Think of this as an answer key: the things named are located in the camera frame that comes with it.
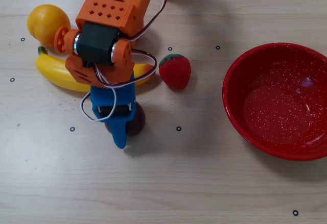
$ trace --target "plastic fruit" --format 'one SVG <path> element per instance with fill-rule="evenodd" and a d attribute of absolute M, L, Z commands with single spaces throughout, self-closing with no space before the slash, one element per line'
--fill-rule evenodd
<path fill-rule="evenodd" d="M 49 56 L 43 46 L 40 46 L 38 50 L 39 56 L 36 59 L 36 67 L 50 82 L 68 90 L 85 93 L 90 91 L 89 85 L 75 81 L 70 72 L 65 68 L 63 60 Z"/>
<path fill-rule="evenodd" d="M 30 34 L 42 44 L 54 46 L 54 39 L 60 27 L 71 29 L 66 13 L 54 5 L 36 7 L 29 15 L 27 28 Z"/>
<path fill-rule="evenodd" d="M 162 80 L 171 88 L 183 90 L 191 77 L 190 61 L 180 54 L 170 54 L 159 64 Z"/>
<path fill-rule="evenodd" d="M 153 68 L 153 66 L 151 64 L 139 64 L 139 63 L 135 64 L 134 65 L 134 77 L 138 78 L 138 77 L 142 76 L 143 74 L 150 71 L 151 68 Z M 150 76 L 144 80 L 137 81 L 135 83 L 135 85 L 138 86 L 138 85 L 144 84 L 145 82 L 149 81 L 151 79 L 151 77 L 152 76 Z"/>
<path fill-rule="evenodd" d="M 134 119 L 128 121 L 126 123 L 126 134 L 128 136 L 136 136 L 139 134 L 145 126 L 145 113 L 141 105 L 136 102 L 136 112 Z M 105 123 L 105 127 L 111 133 L 111 129 L 107 123 Z"/>

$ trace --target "bowl rim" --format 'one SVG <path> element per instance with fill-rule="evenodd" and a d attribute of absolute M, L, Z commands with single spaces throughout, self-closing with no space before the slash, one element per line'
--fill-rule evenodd
<path fill-rule="evenodd" d="M 294 160 L 294 161 L 309 161 L 309 160 L 315 160 L 315 159 L 320 159 L 323 158 L 325 156 L 327 156 L 327 150 L 326 151 L 322 151 L 319 153 L 315 153 L 309 156 L 305 156 L 305 155 L 288 155 L 288 154 L 283 154 L 277 150 L 273 150 L 270 149 L 268 147 L 263 146 L 261 143 L 259 143 L 258 141 L 254 140 L 253 138 L 251 138 L 248 133 L 242 129 L 242 127 L 237 123 L 236 119 L 234 118 L 233 114 L 231 113 L 231 109 L 229 106 L 229 102 L 227 99 L 227 87 L 228 87 L 228 83 L 229 80 L 234 72 L 234 70 L 239 66 L 239 64 L 246 58 L 250 57 L 253 53 L 257 52 L 257 51 L 261 51 L 263 49 L 268 49 L 268 48 L 275 48 L 276 46 L 282 46 L 285 47 L 286 45 L 288 45 L 288 47 L 291 48 L 295 48 L 295 49 L 301 49 L 304 51 L 310 51 L 313 55 L 316 55 L 316 57 L 318 57 L 319 59 L 322 59 L 323 61 L 327 62 L 327 58 L 311 49 L 299 44 L 293 44 L 293 43 L 283 43 L 283 42 L 278 42 L 278 43 L 268 43 L 268 44 L 263 44 L 263 45 L 259 45 L 257 47 L 254 47 L 250 50 L 248 50 L 247 52 L 243 53 L 242 55 L 240 55 L 234 62 L 233 64 L 229 67 L 226 75 L 225 75 L 225 79 L 224 79 L 224 83 L 223 83 L 223 88 L 222 88 L 222 98 L 223 98 L 223 105 L 225 108 L 225 112 L 227 114 L 227 117 L 229 118 L 229 121 L 231 122 L 231 124 L 234 126 L 234 128 L 237 130 L 237 132 L 245 139 L 247 140 L 250 144 L 252 144 L 253 146 L 255 146 L 256 148 L 260 149 L 261 151 L 268 153 L 270 155 L 273 155 L 275 157 L 281 158 L 281 159 L 287 159 L 287 160 Z"/>

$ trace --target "wooden table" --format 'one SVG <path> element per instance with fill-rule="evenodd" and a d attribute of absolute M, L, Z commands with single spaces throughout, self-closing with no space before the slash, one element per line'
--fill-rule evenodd
<path fill-rule="evenodd" d="M 138 48 L 159 60 L 168 47 L 187 56 L 191 82 L 184 92 L 158 80 L 137 89 L 147 124 L 126 150 L 83 117 L 83 94 L 35 67 L 29 13 L 54 4 L 73 23 L 83 2 L 0 0 L 1 224 L 326 223 L 327 160 L 289 162 L 250 146 L 221 88 L 233 60 L 260 44 L 327 54 L 327 0 L 169 0 Z"/>

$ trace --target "banana stem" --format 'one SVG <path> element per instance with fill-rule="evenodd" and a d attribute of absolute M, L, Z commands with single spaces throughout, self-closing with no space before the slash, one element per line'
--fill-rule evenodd
<path fill-rule="evenodd" d="M 48 52 L 46 51 L 46 49 L 45 49 L 43 46 L 39 46 L 39 47 L 37 48 L 37 50 L 39 51 L 39 56 L 40 56 L 41 54 L 48 54 Z"/>

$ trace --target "white wire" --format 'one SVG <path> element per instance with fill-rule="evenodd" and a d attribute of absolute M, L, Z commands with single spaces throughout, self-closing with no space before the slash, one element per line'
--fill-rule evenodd
<path fill-rule="evenodd" d="M 151 56 L 148 56 L 148 55 L 146 55 L 146 54 L 143 54 L 143 53 L 136 53 L 136 52 L 132 52 L 132 54 L 133 54 L 133 55 L 141 55 L 141 56 L 145 56 L 145 57 L 148 57 L 148 58 L 152 59 L 154 63 L 156 62 L 156 61 L 155 61 Z M 96 66 L 96 70 L 97 70 L 98 73 L 103 77 L 103 75 L 101 74 L 101 72 L 100 72 L 100 70 L 98 69 L 97 66 Z M 155 72 L 156 72 L 156 70 L 153 70 L 152 72 L 150 72 L 148 75 L 146 75 L 146 76 L 143 77 L 142 79 L 132 81 L 131 83 L 128 83 L 128 84 L 118 85 L 118 86 L 111 86 L 111 85 L 109 84 L 109 82 L 106 81 L 108 85 L 104 85 L 104 86 L 105 86 L 105 87 L 108 87 L 108 88 L 122 88 L 122 87 L 124 87 L 124 86 L 126 86 L 126 85 L 130 85 L 130 84 L 133 84 L 133 83 L 135 83 L 135 82 L 137 82 L 137 81 L 144 80 L 144 79 L 146 79 L 146 78 L 152 76 Z"/>
<path fill-rule="evenodd" d="M 159 11 L 163 10 L 164 8 L 164 5 L 165 5 L 165 2 L 167 2 L 167 0 L 163 0 L 162 1 L 162 4 L 161 4 L 161 7 L 159 9 Z M 136 40 L 138 40 L 143 34 L 145 34 L 145 32 L 150 28 L 150 25 L 144 30 L 143 33 L 141 33 L 139 36 L 133 38 L 133 39 L 127 39 L 127 38 L 121 38 L 121 39 L 124 39 L 124 40 L 127 40 L 127 41 L 130 41 L 130 42 L 134 42 Z"/>
<path fill-rule="evenodd" d="M 102 79 L 103 82 L 109 83 L 109 82 L 107 81 L 107 79 L 103 76 L 103 74 L 100 72 L 100 70 L 98 69 L 98 66 L 97 66 L 97 65 L 96 65 L 96 69 L 97 69 L 97 71 L 98 71 L 98 73 L 99 73 L 99 78 Z M 106 116 L 106 117 L 104 117 L 104 118 L 92 119 L 90 116 L 88 116 L 88 115 L 85 113 L 85 111 L 84 111 L 84 109 L 83 109 L 83 104 L 84 104 L 85 100 L 86 100 L 86 99 L 91 95 L 90 92 L 89 92 L 88 94 L 86 94 L 86 96 L 83 97 L 83 99 L 81 100 L 81 103 L 80 103 L 80 109 L 81 109 L 81 111 L 82 111 L 82 114 L 83 114 L 83 115 L 84 115 L 88 120 L 90 120 L 91 122 L 100 122 L 100 121 L 104 121 L 104 120 L 106 120 L 106 119 L 108 119 L 108 118 L 110 118 L 110 117 L 112 116 L 112 114 L 113 114 L 113 112 L 114 112 L 114 110 L 115 110 L 115 108 L 116 108 L 116 104 L 117 104 L 117 94 L 116 94 L 116 91 L 114 90 L 114 88 L 112 88 L 112 87 L 109 87 L 109 88 L 111 88 L 111 90 L 112 90 L 112 92 L 113 92 L 114 101 L 113 101 L 113 106 L 112 106 L 111 112 L 109 113 L 108 116 Z"/>
<path fill-rule="evenodd" d="M 145 55 L 145 54 L 143 54 L 143 53 L 135 53 L 135 52 L 133 53 L 133 52 L 132 52 L 132 54 L 133 54 L 133 55 L 146 56 L 146 57 L 148 57 L 148 58 L 151 58 L 151 59 L 155 62 L 155 60 L 154 60 L 151 56 Z M 104 117 L 104 118 L 99 118 L 99 119 L 92 119 L 90 116 L 88 116 L 88 115 L 85 113 L 84 108 L 83 108 L 83 104 L 84 104 L 85 100 L 90 96 L 91 93 L 89 92 L 88 94 L 86 94 L 86 96 L 83 97 L 83 99 L 81 100 L 81 103 L 80 103 L 80 109 L 81 109 L 82 114 L 83 114 L 83 115 L 84 115 L 84 116 L 85 116 L 89 121 L 91 121 L 91 122 L 101 122 L 101 121 L 104 121 L 104 120 L 106 120 L 106 119 L 108 119 L 108 118 L 110 118 L 110 117 L 112 116 L 112 114 L 113 114 L 113 112 L 114 112 L 114 110 L 115 110 L 115 108 L 116 108 L 116 104 L 117 104 L 117 94 L 116 94 L 116 91 L 114 90 L 114 88 L 121 88 L 121 87 L 124 87 L 124 86 L 126 86 L 126 85 L 133 84 L 133 83 L 135 83 L 135 82 L 137 82 L 137 81 L 144 80 L 144 79 L 150 77 L 151 75 L 153 75 L 153 74 L 156 72 L 156 70 L 153 70 L 151 73 L 149 73 L 148 75 L 146 75 L 146 76 L 143 77 L 142 79 L 139 79 L 139 80 L 137 80 L 137 81 L 133 81 L 133 82 L 131 82 L 131 83 L 129 83 L 129 84 L 125 84 L 125 85 L 121 85 L 121 86 L 115 86 L 115 87 L 113 88 L 112 86 L 110 86 L 110 83 L 108 82 L 108 80 L 107 80 L 107 79 L 104 77 L 104 75 L 101 73 L 101 71 L 99 70 L 97 64 L 95 64 L 95 67 L 96 67 L 96 70 L 97 70 L 97 72 L 98 72 L 98 74 L 99 74 L 99 79 L 101 79 L 102 82 L 106 82 L 106 83 L 108 84 L 108 85 L 103 85 L 103 86 L 105 86 L 105 87 L 107 87 L 107 88 L 110 88 L 110 89 L 112 90 L 112 92 L 113 92 L 113 96 L 114 96 L 114 101 L 113 101 L 113 106 L 112 106 L 111 112 L 109 113 L 108 116 L 106 116 L 106 117 Z"/>

